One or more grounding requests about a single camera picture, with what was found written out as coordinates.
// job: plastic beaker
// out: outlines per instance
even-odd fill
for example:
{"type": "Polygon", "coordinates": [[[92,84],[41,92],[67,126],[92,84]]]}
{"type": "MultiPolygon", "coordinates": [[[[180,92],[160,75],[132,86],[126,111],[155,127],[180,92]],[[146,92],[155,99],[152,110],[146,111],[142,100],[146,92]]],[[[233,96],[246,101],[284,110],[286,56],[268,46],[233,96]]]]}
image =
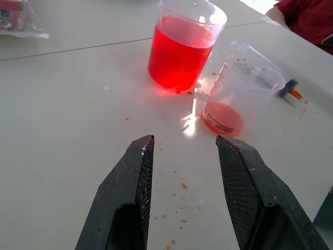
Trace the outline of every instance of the plastic beaker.
{"type": "Polygon", "coordinates": [[[259,57],[234,53],[227,61],[202,110],[202,119],[216,134],[238,136],[285,86],[285,79],[259,57]]]}
{"type": "Polygon", "coordinates": [[[206,0],[162,0],[148,71],[163,87],[185,91],[197,82],[227,21],[206,0]]]}

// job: red shirt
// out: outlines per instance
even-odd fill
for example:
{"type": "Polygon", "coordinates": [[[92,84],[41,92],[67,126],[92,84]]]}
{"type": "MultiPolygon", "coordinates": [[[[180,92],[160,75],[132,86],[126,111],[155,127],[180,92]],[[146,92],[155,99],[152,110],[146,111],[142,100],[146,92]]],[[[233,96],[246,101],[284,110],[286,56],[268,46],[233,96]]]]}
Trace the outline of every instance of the red shirt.
{"type": "Polygon", "coordinates": [[[275,5],[290,30],[333,55],[322,40],[333,34],[333,0],[281,0],[275,5]]]}

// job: red liquid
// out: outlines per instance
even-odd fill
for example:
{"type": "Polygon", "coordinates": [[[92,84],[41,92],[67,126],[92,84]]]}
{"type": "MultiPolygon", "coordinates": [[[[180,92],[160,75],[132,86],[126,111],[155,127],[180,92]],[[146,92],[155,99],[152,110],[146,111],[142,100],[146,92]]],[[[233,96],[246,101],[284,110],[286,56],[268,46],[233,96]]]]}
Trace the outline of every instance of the red liquid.
{"type": "Polygon", "coordinates": [[[207,103],[202,120],[215,134],[238,136],[243,130],[243,119],[233,108],[222,103],[207,103]]]}
{"type": "Polygon", "coordinates": [[[213,49],[214,37],[197,23],[176,17],[155,26],[148,71],[163,87],[185,91],[194,86],[213,49]]]}

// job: measuring cup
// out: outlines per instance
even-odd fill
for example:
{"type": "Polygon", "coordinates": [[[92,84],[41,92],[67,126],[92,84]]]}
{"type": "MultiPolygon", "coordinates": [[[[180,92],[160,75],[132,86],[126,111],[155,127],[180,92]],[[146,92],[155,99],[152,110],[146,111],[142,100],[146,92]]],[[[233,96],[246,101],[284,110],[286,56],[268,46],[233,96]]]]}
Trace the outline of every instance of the measuring cup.
{"type": "Polygon", "coordinates": [[[223,30],[227,16],[206,0],[162,0],[148,71],[163,87],[194,86],[223,30]]]}
{"type": "Polygon", "coordinates": [[[210,93],[202,119],[216,134],[238,136],[285,85],[269,61],[247,53],[227,57],[210,93]]]}

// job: person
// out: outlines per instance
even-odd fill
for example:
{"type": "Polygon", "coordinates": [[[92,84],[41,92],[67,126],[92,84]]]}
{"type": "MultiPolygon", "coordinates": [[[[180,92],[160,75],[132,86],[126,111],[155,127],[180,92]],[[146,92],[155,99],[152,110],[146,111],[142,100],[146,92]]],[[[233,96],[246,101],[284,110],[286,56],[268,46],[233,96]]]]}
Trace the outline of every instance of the person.
{"type": "Polygon", "coordinates": [[[322,41],[333,34],[333,0],[281,0],[266,15],[333,55],[322,41]]]}

